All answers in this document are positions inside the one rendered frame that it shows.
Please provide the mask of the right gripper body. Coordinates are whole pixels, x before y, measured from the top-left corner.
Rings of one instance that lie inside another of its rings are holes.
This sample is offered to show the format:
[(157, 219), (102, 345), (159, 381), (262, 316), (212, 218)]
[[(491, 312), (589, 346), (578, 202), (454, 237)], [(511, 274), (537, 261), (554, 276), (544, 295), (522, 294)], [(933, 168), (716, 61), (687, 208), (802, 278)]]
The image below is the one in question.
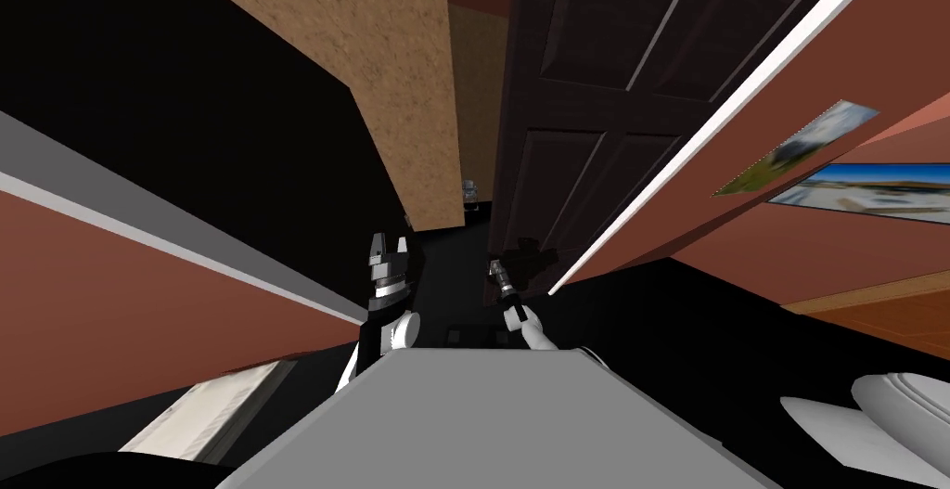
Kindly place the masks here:
[(558, 262), (558, 251), (543, 249), (536, 238), (517, 238), (516, 246), (504, 250), (499, 261), (513, 278), (533, 278)]

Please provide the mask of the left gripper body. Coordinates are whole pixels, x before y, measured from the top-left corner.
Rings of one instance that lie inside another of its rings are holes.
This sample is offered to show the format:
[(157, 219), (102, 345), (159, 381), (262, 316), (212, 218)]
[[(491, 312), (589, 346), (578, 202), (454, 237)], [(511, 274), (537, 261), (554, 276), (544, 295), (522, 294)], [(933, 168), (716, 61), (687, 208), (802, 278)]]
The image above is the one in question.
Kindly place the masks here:
[(408, 251), (375, 254), (369, 257), (370, 280), (381, 286), (385, 278), (402, 277), (409, 269)]

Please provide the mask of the dark brown door leaf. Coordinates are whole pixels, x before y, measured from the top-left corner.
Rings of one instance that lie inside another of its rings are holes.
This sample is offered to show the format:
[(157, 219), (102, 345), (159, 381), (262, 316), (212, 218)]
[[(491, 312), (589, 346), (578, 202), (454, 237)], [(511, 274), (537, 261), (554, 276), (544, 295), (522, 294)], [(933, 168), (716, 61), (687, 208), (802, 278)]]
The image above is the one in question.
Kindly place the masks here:
[(511, 0), (488, 256), (548, 292), (818, 0)]

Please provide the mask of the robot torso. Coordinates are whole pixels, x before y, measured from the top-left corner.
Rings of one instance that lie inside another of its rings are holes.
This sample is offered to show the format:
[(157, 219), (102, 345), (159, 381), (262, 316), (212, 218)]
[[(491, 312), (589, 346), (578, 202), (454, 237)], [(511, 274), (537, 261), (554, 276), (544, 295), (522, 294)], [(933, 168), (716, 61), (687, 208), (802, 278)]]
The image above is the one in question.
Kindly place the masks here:
[(780, 489), (580, 351), (386, 354), (216, 489)]

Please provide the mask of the white flat mat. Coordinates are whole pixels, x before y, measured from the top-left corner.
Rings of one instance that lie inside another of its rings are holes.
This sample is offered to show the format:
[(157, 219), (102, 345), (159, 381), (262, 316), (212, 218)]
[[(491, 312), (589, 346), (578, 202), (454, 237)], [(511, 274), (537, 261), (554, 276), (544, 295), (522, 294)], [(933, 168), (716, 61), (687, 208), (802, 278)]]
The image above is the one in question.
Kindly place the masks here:
[(120, 450), (220, 463), (295, 365), (280, 360), (198, 383)]

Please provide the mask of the white toilet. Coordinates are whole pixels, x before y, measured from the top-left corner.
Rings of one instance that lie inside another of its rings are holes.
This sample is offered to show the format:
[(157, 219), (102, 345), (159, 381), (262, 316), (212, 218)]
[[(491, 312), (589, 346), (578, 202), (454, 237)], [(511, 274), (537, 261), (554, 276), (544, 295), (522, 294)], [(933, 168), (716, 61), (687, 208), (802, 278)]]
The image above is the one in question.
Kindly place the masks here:
[(854, 381), (856, 409), (780, 400), (795, 423), (845, 467), (950, 489), (950, 382), (909, 373)]

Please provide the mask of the pale landscape wall picture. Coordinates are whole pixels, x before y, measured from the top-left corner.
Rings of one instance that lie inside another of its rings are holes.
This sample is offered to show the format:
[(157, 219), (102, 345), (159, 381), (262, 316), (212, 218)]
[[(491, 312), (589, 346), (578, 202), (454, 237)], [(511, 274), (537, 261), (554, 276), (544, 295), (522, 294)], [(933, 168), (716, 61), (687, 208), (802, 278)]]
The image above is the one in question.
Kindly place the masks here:
[(876, 109), (839, 100), (713, 195), (758, 191), (878, 114)]

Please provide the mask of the blue sky wall picture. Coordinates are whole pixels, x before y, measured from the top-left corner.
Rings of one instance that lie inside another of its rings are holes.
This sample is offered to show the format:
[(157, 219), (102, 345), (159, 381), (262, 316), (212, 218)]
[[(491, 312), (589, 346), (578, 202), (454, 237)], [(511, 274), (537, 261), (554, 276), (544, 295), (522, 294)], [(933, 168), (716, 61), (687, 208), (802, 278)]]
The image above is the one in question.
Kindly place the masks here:
[(829, 165), (769, 203), (950, 225), (950, 165)]

